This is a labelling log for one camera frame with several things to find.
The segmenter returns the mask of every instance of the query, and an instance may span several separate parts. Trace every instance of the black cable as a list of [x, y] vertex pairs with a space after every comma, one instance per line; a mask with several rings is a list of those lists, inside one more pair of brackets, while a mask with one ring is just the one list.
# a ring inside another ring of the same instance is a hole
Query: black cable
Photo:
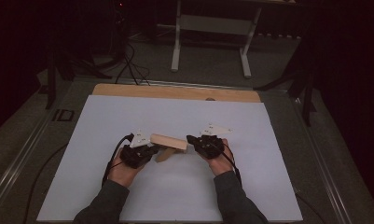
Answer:
[[102, 179], [102, 186], [104, 185], [104, 182], [105, 180], [107, 180], [107, 177], [108, 177], [108, 174], [110, 173], [110, 170], [111, 168], [113, 168], [114, 166], [112, 165], [112, 162], [114, 160], [114, 158], [117, 156], [118, 154], [118, 151], [119, 151], [119, 147], [120, 145], [126, 140], [128, 139], [130, 142], [132, 141], [134, 135], [131, 133], [129, 135], [126, 135], [124, 136], [122, 139], [120, 139], [120, 141], [118, 142], [117, 146], [115, 147], [114, 149], [114, 152], [111, 156], [111, 160], [108, 162], [107, 166], [105, 167], [105, 172], [104, 172], [104, 175], [103, 175], [103, 179]]
[[314, 214], [317, 215], [324, 224], [326, 224], [326, 222], [324, 221], [324, 218], [320, 215], [320, 213], [318, 213], [318, 211], [310, 203], [308, 203], [305, 199], [303, 199], [298, 193], [295, 193], [295, 195], [299, 199], [301, 199], [306, 205], [308, 205], [311, 208], [311, 210], [314, 212]]
[[128, 46], [132, 49], [132, 56], [130, 57], [129, 60], [126, 60], [126, 58], [128, 57], [127, 54], [125, 53], [125, 61], [126, 61], [126, 65], [122, 68], [122, 70], [119, 72], [118, 76], [117, 76], [117, 79], [115, 80], [115, 84], [118, 83], [118, 80], [120, 79], [120, 77], [122, 76], [122, 73], [125, 71], [126, 67], [130, 66], [129, 63], [130, 61], [133, 59], [134, 57], [134, 47], [132, 47], [132, 45], [128, 44]]
[[[146, 77], [149, 76], [149, 69], [146, 68], [146, 67], [143, 67], [143, 66], [137, 65], [137, 64], [135, 64], [135, 63], [132, 63], [132, 65], [133, 65], [134, 69], [137, 71], [137, 73], [140, 74], [140, 76], [141, 76], [141, 79], [140, 79], [139, 84], [141, 84], [141, 83], [143, 82], [143, 80], [144, 80], [144, 81], [146, 82], [146, 84], [148, 84], [148, 86], [150, 86], [149, 81], [146, 79]], [[145, 69], [145, 70], [147, 71], [147, 74], [146, 74], [146, 75], [143, 75], [143, 74], [138, 70], [137, 67], [140, 67], [140, 68], [142, 68], [142, 69]]]
[[122, 164], [122, 163], [123, 163], [123, 161], [121, 161], [121, 162], [119, 162], [119, 163], [117, 163], [117, 164], [115, 164], [115, 165], [111, 166], [111, 167], [110, 167], [110, 170], [111, 170], [112, 168], [114, 168], [114, 167], [116, 167], [116, 166], [118, 166], [118, 165]]
[[225, 157], [225, 159], [227, 159], [227, 161], [229, 161], [230, 162], [230, 164], [233, 166], [233, 168], [235, 169], [235, 174], [236, 174], [236, 177], [237, 177], [237, 179], [239, 180], [239, 182], [240, 182], [240, 186], [242, 186], [242, 177], [241, 177], [241, 175], [240, 175], [240, 171], [239, 171], [239, 169], [237, 168], [237, 166], [236, 166], [236, 161], [235, 161], [235, 158], [234, 158], [234, 156], [233, 156], [233, 152], [232, 152], [232, 150], [230, 150], [230, 147], [229, 146], [227, 146], [226, 144], [224, 144], [224, 143], [222, 143], [222, 146], [225, 146], [225, 147], [227, 147], [228, 149], [229, 149], [229, 151], [230, 151], [230, 154], [232, 155], [232, 158], [233, 158], [233, 161], [230, 159], [230, 157], [227, 155], [227, 154], [225, 154], [225, 152], [224, 151], [222, 151], [220, 148], [218, 148], [216, 145], [214, 145], [213, 143], [211, 143], [211, 142], [207, 142], [208, 144], [210, 144], [211, 146], [213, 146], [216, 150], [218, 150], [224, 157]]
[[137, 82], [136, 77], [134, 76], [132, 68], [131, 68], [131, 60], [128, 58], [128, 56], [125, 56], [125, 60], [127, 62], [129, 71], [131, 72], [131, 76], [132, 76], [132, 78], [134, 80], [134, 83], [138, 86], [138, 82]]
[[38, 180], [38, 177], [40, 177], [42, 171], [44, 170], [45, 166], [48, 164], [48, 162], [56, 155], [58, 154], [60, 151], [62, 151], [65, 147], [67, 147], [68, 143], [65, 144], [64, 146], [58, 148], [54, 153], [52, 153], [52, 155], [50, 155], [50, 157], [45, 161], [45, 163], [41, 166], [41, 168], [39, 169], [38, 171], [38, 174], [37, 176], [35, 177], [35, 181], [33, 182], [33, 187], [30, 189], [30, 194], [29, 194], [29, 199], [27, 200], [27, 206], [26, 206], [26, 210], [24, 212], [24, 219], [23, 219], [23, 223], [26, 223], [27, 221], [27, 217], [29, 215], [29, 208], [30, 208], [30, 202], [33, 198], [33, 192], [35, 191], [35, 184]]

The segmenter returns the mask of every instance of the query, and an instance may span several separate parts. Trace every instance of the table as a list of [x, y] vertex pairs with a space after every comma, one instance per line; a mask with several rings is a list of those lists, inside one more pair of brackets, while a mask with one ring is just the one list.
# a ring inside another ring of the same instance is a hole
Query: table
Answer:
[[[175, 43], [173, 50], [172, 59], [172, 71], [178, 71], [178, 65], [180, 60], [180, 35], [181, 30], [193, 30], [211, 33], [221, 33], [230, 35], [245, 35], [246, 41], [242, 48], [240, 48], [240, 57], [242, 62], [242, 70], [244, 77], [250, 78], [251, 71], [250, 65], [247, 58], [247, 52], [250, 48], [251, 41], [254, 37], [256, 26], [259, 20], [259, 16], [262, 11], [262, 6], [258, 6], [254, 13], [253, 19], [249, 20], [234, 20], [225, 18], [214, 18], [196, 15], [186, 15], [181, 11], [182, 0], [177, 0], [176, 20], [175, 20]], [[250, 0], [250, 1], [239, 1], [239, 2], [251, 2], [252, 4], [262, 3], [285, 3], [283, 0]], [[288, 1], [287, 4], [295, 4], [294, 0]]]
[[[203, 101], [207, 98], [216, 101]], [[207, 120], [234, 128], [224, 137], [235, 154], [244, 190], [265, 216], [276, 222], [302, 220], [268, 114], [256, 92], [112, 84], [96, 86], [86, 102], [37, 220], [70, 221], [87, 206], [100, 189], [120, 137], [142, 128], [144, 133], [182, 138], [199, 134]], [[220, 222], [213, 177], [192, 146], [187, 154], [172, 155], [165, 162], [153, 160], [134, 179], [120, 219]]]

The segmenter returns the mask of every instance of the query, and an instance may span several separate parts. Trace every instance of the person's left hand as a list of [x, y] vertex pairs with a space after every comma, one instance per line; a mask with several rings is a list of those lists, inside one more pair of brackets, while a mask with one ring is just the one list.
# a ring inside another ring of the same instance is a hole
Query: person's left hand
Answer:
[[140, 166], [137, 169], [133, 169], [127, 166], [120, 159], [119, 155], [121, 151], [122, 149], [118, 152], [117, 156], [114, 158], [112, 162], [113, 168], [111, 168], [108, 174], [108, 179], [115, 181], [119, 183], [120, 185], [128, 188], [132, 184], [133, 179], [144, 168], [144, 165]]

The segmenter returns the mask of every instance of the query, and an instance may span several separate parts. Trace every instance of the metal rail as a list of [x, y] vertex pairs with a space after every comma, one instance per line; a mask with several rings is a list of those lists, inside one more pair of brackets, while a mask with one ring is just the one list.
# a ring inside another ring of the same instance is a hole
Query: metal rail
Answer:
[[350, 215], [344, 205], [343, 200], [341, 199], [341, 195], [336, 185], [336, 182], [329, 172], [321, 149], [318, 146], [317, 141], [315, 140], [314, 135], [312, 134], [312, 131], [306, 126], [305, 121], [299, 112], [299, 108], [301, 105], [300, 101], [298, 99], [289, 99], [298, 116], [299, 125], [303, 127], [305, 133], [308, 136], [310, 144], [312, 145], [312, 151], [314, 153], [314, 159], [317, 163], [318, 173], [320, 174], [323, 180], [324, 187], [326, 188], [326, 193], [328, 194], [329, 201], [332, 203], [332, 207], [334, 209], [335, 215], [337, 216], [339, 224], [352, 224]]
[[6, 171], [4, 172], [3, 176], [0, 179], [0, 206], [3, 203], [4, 199], [8, 195], [9, 191], [12, 189], [15, 181], [18, 179], [21, 170], [23, 169], [26, 162], [29, 160], [32, 152], [35, 149], [38, 141], [42, 133], [48, 126], [48, 122], [53, 117], [56, 108], [60, 105], [62, 98], [65, 96], [68, 88], [70, 87], [70, 83], [64, 82], [58, 91], [58, 99], [52, 105], [52, 108], [42, 116], [41, 120], [35, 125], [33, 131], [23, 144], [20, 152], [14, 159], [14, 161], [7, 167]]

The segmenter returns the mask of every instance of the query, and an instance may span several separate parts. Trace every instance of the white paper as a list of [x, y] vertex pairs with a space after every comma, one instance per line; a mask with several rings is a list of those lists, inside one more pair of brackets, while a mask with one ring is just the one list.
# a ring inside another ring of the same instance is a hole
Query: white paper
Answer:
[[[229, 127], [243, 188], [269, 221], [302, 220], [266, 108], [261, 103], [89, 97], [37, 220], [69, 221], [97, 195], [105, 166], [121, 138], [141, 130], [186, 139], [209, 123]], [[214, 175], [188, 146], [134, 179], [120, 215], [125, 222], [221, 221]]]

